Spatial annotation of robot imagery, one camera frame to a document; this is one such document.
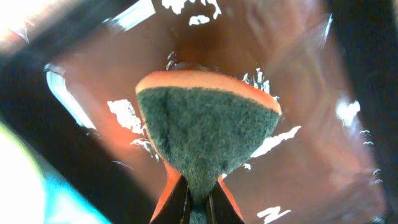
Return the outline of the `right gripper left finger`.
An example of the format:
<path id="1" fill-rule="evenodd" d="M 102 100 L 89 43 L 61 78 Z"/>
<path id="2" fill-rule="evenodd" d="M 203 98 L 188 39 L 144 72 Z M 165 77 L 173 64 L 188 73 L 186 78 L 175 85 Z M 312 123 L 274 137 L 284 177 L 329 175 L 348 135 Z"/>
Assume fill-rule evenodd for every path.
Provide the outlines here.
<path id="1" fill-rule="evenodd" d="M 167 180 L 159 197 L 150 224 L 189 224 L 190 190 L 184 176 Z"/>

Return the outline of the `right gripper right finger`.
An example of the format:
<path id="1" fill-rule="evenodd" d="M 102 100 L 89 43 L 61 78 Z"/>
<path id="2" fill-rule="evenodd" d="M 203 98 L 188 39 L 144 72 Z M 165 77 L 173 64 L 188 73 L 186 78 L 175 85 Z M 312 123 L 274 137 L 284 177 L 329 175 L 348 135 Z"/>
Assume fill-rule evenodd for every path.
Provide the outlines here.
<path id="1" fill-rule="evenodd" d="M 245 224 L 229 189 L 217 182 L 206 200 L 207 224 Z"/>

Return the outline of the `yellow plate top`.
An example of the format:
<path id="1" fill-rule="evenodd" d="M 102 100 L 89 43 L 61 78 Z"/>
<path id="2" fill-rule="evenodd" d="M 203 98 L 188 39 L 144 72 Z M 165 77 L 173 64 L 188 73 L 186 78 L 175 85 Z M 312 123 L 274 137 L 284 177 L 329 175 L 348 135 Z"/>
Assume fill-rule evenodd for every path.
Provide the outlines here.
<path id="1" fill-rule="evenodd" d="M 1 124 L 1 223 L 44 223 L 43 179 L 26 144 Z"/>

